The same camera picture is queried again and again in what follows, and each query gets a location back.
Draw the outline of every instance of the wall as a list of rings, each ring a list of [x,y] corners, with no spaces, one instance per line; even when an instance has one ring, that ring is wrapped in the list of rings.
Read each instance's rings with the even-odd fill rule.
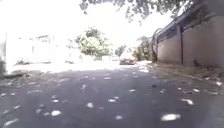
[[[183,64],[201,66],[224,66],[224,16],[189,28],[182,33]],[[159,43],[158,59],[162,62],[181,63],[180,40],[176,36]]]
[[[194,65],[196,60],[202,66],[224,65],[223,23],[224,17],[214,17],[184,31],[184,64]]]
[[[48,47],[48,42],[32,41],[8,35],[7,65],[13,66],[21,60],[31,63],[49,62]]]
[[[158,44],[158,60],[166,63],[181,63],[181,46],[177,36]]]

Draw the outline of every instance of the tree canopy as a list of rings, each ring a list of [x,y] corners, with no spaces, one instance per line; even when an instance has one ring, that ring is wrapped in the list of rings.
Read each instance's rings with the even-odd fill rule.
[[[126,47],[127,47],[126,45],[121,45],[121,46],[119,46],[119,47],[115,50],[115,54],[116,54],[117,56],[121,56],[121,54],[124,52],[124,50],[125,50]]]
[[[111,52],[106,36],[98,29],[91,27],[76,39],[82,53],[86,55],[103,56]]]
[[[160,13],[171,11],[174,15],[179,12],[180,7],[184,6],[185,10],[192,6],[193,3],[203,0],[83,0],[80,8],[87,14],[89,5],[97,5],[110,2],[119,8],[127,6],[126,18],[132,20],[136,14],[140,14],[144,20],[152,10]]]

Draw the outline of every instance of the asphalt road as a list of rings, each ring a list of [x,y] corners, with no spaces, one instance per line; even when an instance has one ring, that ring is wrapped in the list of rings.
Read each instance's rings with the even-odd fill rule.
[[[2,128],[223,128],[221,87],[140,66],[65,71],[0,87]]]

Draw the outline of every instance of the foliage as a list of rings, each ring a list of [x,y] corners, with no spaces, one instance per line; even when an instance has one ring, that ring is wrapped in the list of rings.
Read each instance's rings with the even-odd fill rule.
[[[103,56],[110,54],[110,44],[105,35],[96,28],[89,28],[77,37],[76,43],[86,55]]]
[[[69,49],[76,49],[78,47],[76,40],[68,39],[68,44],[66,45],[66,47]]]
[[[116,54],[117,56],[121,56],[121,54],[124,52],[124,50],[125,50],[126,47],[127,47],[126,45],[121,45],[121,46],[119,46],[119,47],[115,50],[115,54]]]
[[[156,10],[162,14],[167,11],[172,11],[176,15],[182,6],[187,10],[194,2],[196,3],[198,1],[203,0],[83,0],[80,3],[80,8],[87,14],[89,5],[110,2],[114,6],[118,6],[119,9],[124,7],[124,5],[128,5],[125,15],[126,18],[132,21],[133,16],[136,14],[140,14],[142,19],[145,19],[152,10]]]
[[[139,45],[135,48],[134,56],[137,57],[138,60],[149,60],[150,59],[150,44],[149,38],[142,36],[137,39]]]
[[[156,62],[158,60],[157,58],[157,49],[158,49],[158,42],[157,42],[157,33],[161,31],[161,28],[156,29],[156,31],[152,35],[151,39],[151,45],[150,45],[150,55],[152,62]]]

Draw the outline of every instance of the curb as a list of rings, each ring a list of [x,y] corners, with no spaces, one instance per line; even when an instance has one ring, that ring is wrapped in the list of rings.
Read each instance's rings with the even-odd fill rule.
[[[0,76],[0,79],[14,79],[14,78],[18,78],[18,77],[23,77],[26,74],[27,74],[27,72],[3,74]]]
[[[154,67],[154,68],[157,69],[157,70],[163,71],[163,72],[168,72],[168,73],[172,73],[172,74],[183,76],[183,77],[189,77],[191,79],[195,79],[195,80],[198,80],[198,81],[203,81],[203,82],[206,82],[206,83],[209,83],[209,84],[212,84],[212,85],[216,85],[216,81],[204,80],[204,79],[201,79],[201,78],[198,78],[198,77],[195,77],[195,76],[192,76],[192,75],[180,73],[180,72],[171,72],[171,71],[169,71],[165,68],[158,68],[158,67]]]

